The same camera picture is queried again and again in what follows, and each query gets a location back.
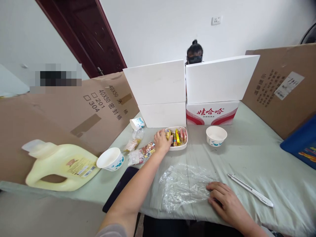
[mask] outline table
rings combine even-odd
[[[316,170],[283,151],[282,139],[243,103],[232,125],[222,126],[228,133],[221,147],[206,143],[208,125],[188,125],[188,146],[168,152],[148,192],[141,212],[155,218],[204,220],[225,224],[207,200],[188,204],[172,213],[162,205],[161,175],[171,165],[188,164],[204,167],[237,194],[251,217],[263,226],[291,236],[316,233]],[[140,147],[153,140],[156,128],[145,128]],[[123,148],[131,137],[128,125],[111,147]],[[90,182],[73,192],[55,192],[24,185],[0,182],[0,189],[20,194],[71,198],[104,204],[127,168],[127,162],[116,172],[101,170]],[[227,174],[249,184],[274,204],[269,208],[255,196],[228,178]]]

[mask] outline white wall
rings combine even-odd
[[[0,96],[14,96],[30,90],[20,79],[0,64]]]
[[[29,85],[38,63],[60,63],[63,70],[76,71],[78,61],[35,0],[1,0],[0,64]],[[89,78],[83,69],[81,75]],[[2,80],[0,87],[10,83]]]
[[[128,67],[185,58],[194,39],[203,60],[299,43],[314,0],[101,0]],[[211,26],[212,16],[222,24]]]

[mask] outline sleeve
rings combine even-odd
[[[127,233],[120,224],[111,224],[100,230],[95,237],[127,237]]]

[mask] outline snack wrapper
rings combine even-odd
[[[177,129],[175,130],[175,137],[176,137],[177,146],[179,146],[180,145],[180,138],[179,138],[179,132]]]
[[[171,132],[169,129],[167,129],[167,131],[165,132],[165,134],[166,134],[167,140],[169,140],[169,138],[170,138],[171,135],[172,135],[172,132]]]
[[[142,150],[134,150],[128,154],[128,166],[142,164],[145,162],[145,156]]]
[[[186,144],[187,143],[187,140],[188,140],[188,137],[187,137],[187,131],[186,131],[186,129],[184,129],[184,131],[183,131],[183,136],[184,136],[184,144]]]
[[[155,152],[155,143],[151,142],[141,149],[145,159],[149,158]]]
[[[173,135],[173,146],[177,146],[176,134]]]
[[[180,141],[184,144],[184,133],[183,133],[184,128],[180,128]]]
[[[132,139],[128,141],[125,148],[123,149],[123,152],[134,151],[139,145],[139,143],[142,141],[143,137],[144,137],[144,130],[142,128],[137,131],[134,131],[132,133]]]
[[[150,152],[153,149],[155,149],[155,143],[151,142],[151,143],[147,144],[146,146],[144,146],[141,149],[141,151],[143,152],[144,155],[146,155],[148,152]]]

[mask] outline yellow plastic bottle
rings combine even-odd
[[[28,186],[54,191],[74,191],[90,179],[100,168],[97,157],[85,149],[72,145],[55,145],[50,142],[33,140],[22,146],[29,155],[37,158],[25,182]],[[67,178],[62,183],[50,183],[41,178],[56,174]]]

